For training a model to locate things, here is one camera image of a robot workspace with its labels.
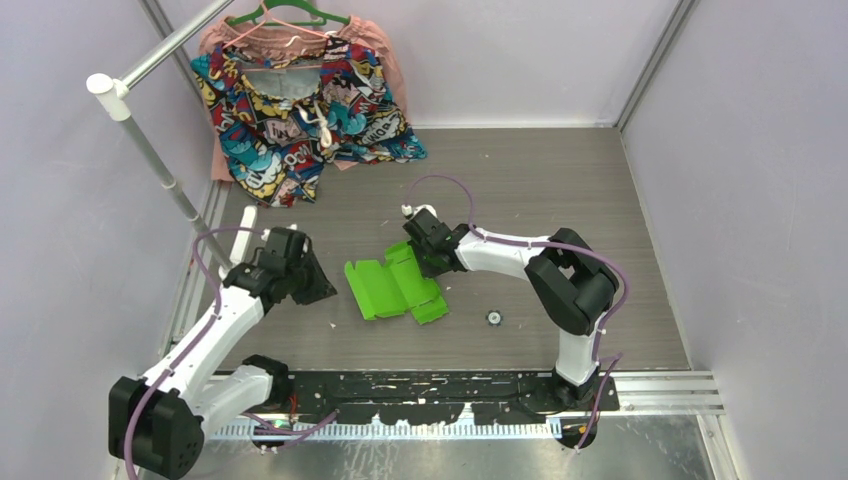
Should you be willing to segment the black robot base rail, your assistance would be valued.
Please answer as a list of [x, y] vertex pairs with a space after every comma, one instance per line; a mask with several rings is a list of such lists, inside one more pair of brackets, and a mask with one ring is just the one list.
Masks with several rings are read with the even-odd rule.
[[447, 426], [468, 414], [475, 426], [493, 426], [619, 408], [614, 380], [599, 374], [573, 390], [552, 370], [294, 370], [283, 392], [248, 411], [311, 424], [333, 415], [342, 425], [410, 426]]

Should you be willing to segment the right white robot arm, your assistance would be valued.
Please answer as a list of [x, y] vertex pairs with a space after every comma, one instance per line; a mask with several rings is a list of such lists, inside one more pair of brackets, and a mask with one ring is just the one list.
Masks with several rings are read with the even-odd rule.
[[451, 229], [429, 205], [403, 205], [401, 211], [423, 276], [483, 271], [529, 282], [559, 331], [556, 400], [571, 411], [590, 402], [601, 330], [629, 293], [619, 267], [572, 229], [549, 237], [498, 235], [470, 223]]

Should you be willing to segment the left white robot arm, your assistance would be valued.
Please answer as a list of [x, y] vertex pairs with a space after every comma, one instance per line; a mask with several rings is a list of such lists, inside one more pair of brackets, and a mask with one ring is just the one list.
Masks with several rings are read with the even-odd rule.
[[108, 449], [126, 475], [142, 470], [181, 479], [195, 465], [208, 436], [261, 406], [285, 409], [294, 394], [288, 366], [267, 356], [246, 358], [224, 380], [209, 381], [239, 340], [277, 304], [305, 306], [335, 295], [310, 237], [294, 226], [261, 232], [263, 245], [223, 277], [210, 272], [192, 244], [197, 267], [214, 299], [188, 333], [137, 378], [121, 377], [108, 396]]

